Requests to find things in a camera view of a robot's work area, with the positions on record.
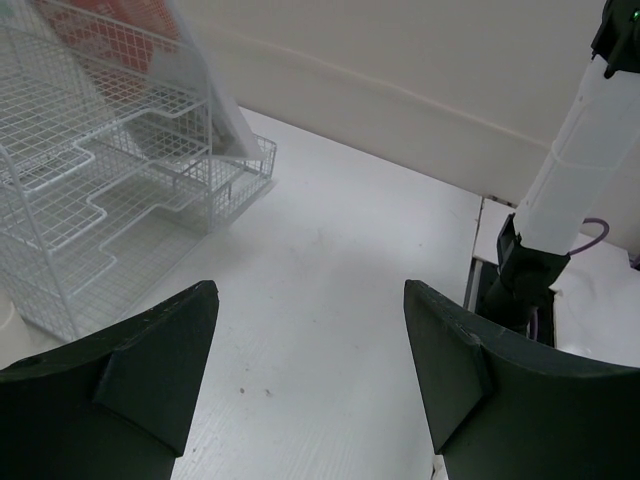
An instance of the white plastic cylinder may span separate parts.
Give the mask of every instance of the white plastic cylinder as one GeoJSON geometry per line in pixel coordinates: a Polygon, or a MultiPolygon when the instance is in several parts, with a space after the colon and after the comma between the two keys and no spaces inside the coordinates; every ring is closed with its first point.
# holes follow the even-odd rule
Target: white plastic cylinder
{"type": "Polygon", "coordinates": [[[565,255],[640,134],[640,75],[596,56],[536,180],[516,210],[522,245],[565,255]]]}
{"type": "Polygon", "coordinates": [[[7,292],[0,288],[0,369],[33,354],[27,326],[7,292]]]}

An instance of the white cylindrical tube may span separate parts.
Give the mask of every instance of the white cylindrical tube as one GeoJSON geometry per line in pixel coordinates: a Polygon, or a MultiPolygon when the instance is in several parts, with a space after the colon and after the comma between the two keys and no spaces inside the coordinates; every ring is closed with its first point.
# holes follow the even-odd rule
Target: white cylindrical tube
{"type": "Polygon", "coordinates": [[[616,72],[596,56],[551,151],[516,210],[522,245],[558,255],[573,247],[583,220],[640,134],[640,75],[616,72]]]}

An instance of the white wire rack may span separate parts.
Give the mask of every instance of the white wire rack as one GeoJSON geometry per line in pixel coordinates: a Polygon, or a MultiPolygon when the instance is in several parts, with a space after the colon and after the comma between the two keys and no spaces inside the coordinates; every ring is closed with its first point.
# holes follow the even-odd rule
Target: white wire rack
{"type": "Polygon", "coordinates": [[[98,25],[124,32],[127,48],[195,55],[188,45],[53,0],[6,3],[0,284],[24,318],[70,341],[126,315],[255,198],[276,147],[258,138],[262,159],[216,157],[224,138],[209,96],[144,76],[122,58],[75,51],[33,5],[55,7],[75,35],[98,25]]]}

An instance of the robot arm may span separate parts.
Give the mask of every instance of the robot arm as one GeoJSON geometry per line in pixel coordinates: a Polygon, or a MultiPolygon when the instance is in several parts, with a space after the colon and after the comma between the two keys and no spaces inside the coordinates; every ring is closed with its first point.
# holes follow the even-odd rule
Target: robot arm
{"type": "Polygon", "coordinates": [[[640,135],[640,0],[609,0],[593,59],[529,192],[498,239],[479,313],[524,333],[569,262],[583,220],[640,135]]]}

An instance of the white tabletop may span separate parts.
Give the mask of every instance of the white tabletop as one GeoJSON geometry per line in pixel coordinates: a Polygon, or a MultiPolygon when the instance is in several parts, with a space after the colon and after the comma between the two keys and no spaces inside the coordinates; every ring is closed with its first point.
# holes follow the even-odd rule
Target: white tabletop
{"type": "Polygon", "coordinates": [[[461,303],[478,196],[252,112],[271,192],[149,295],[214,279],[220,314],[175,479],[424,480],[404,281],[461,303]]]}
{"type": "MultiPolygon", "coordinates": [[[[474,256],[497,263],[496,240],[513,209],[485,200],[474,256]]],[[[591,237],[580,235],[575,247],[591,237]]],[[[551,287],[556,346],[577,355],[640,367],[640,272],[626,250],[600,243],[574,255],[551,287]]]]}

